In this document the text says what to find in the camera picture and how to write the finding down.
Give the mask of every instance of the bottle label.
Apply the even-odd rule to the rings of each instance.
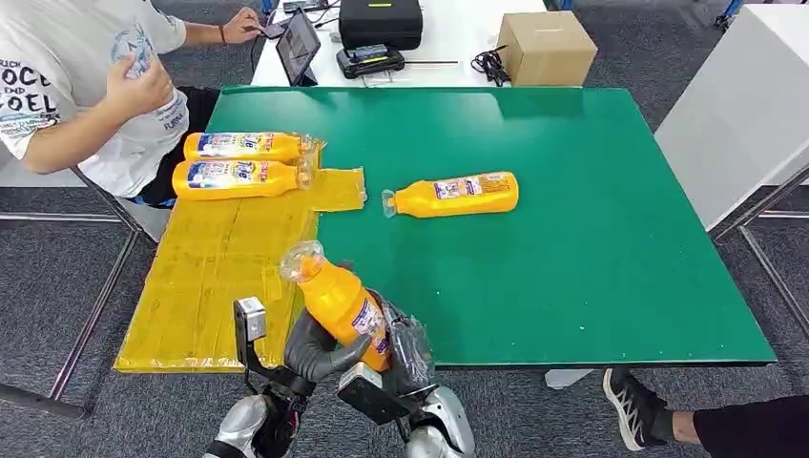
[[[272,134],[203,134],[197,150],[200,157],[268,155]]]
[[[266,160],[208,160],[194,162],[188,169],[190,188],[231,188],[267,180]]]
[[[473,177],[436,181],[435,197],[479,196],[481,194],[508,191],[508,189],[508,180],[504,174],[475,175]]]
[[[373,346],[378,353],[385,353],[387,350],[387,334],[384,329],[382,310],[371,303],[368,298],[365,298],[363,301],[363,307],[360,309],[360,313],[354,318],[354,321],[351,322],[351,325],[354,326],[354,330],[360,335],[371,334],[373,336],[371,346]]]

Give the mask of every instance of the white t-shirt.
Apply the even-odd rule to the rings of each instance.
[[[0,140],[22,158],[37,129],[89,110],[107,92],[107,73],[135,54],[129,77],[150,54],[185,42],[185,24],[151,0],[0,0]],[[186,96],[131,119],[81,171],[113,195],[136,196],[188,130]]]

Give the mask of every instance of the green table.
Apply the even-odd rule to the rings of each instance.
[[[766,364],[775,355],[629,93],[232,88],[211,132],[299,131],[365,168],[332,260],[422,320],[438,364]],[[380,192],[512,171],[507,214],[383,216]]]

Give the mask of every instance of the shoe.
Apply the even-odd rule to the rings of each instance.
[[[607,369],[604,372],[604,394],[618,411],[618,425],[624,444],[632,451],[663,446],[666,442],[652,436],[652,425],[657,412],[666,408],[666,402],[643,386],[626,369]]]

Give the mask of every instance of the floor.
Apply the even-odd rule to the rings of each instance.
[[[222,22],[238,7],[216,0],[154,0],[169,13]],[[577,0],[576,14],[599,47],[589,86],[630,88],[655,128],[719,35],[708,28],[723,2]],[[248,82],[249,46],[181,51],[166,65],[178,84]],[[87,189],[0,188],[0,209],[102,211]],[[799,190],[784,205],[806,208]],[[809,303],[809,226],[765,221],[754,227],[794,288]],[[114,224],[0,224],[0,382],[47,392],[104,272],[124,240]],[[717,247],[776,350],[779,363],[761,368],[658,368],[636,374],[676,408],[701,408],[809,393],[809,340],[738,234]],[[154,246],[142,239],[117,288],[67,399],[89,402],[93,416],[68,421],[0,404],[3,454],[36,457],[201,456],[227,409],[245,390],[238,376],[127,375],[110,370],[126,333]],[[622,457],[611,405],[599,374],[555,391],[541,370],[441,372],[464,401],[480,457]],[[307,410],[296,456],[395,457],[391,427],[364,420],[319,386]],[[640,456],[702,457],[693,446],[651,449]]]

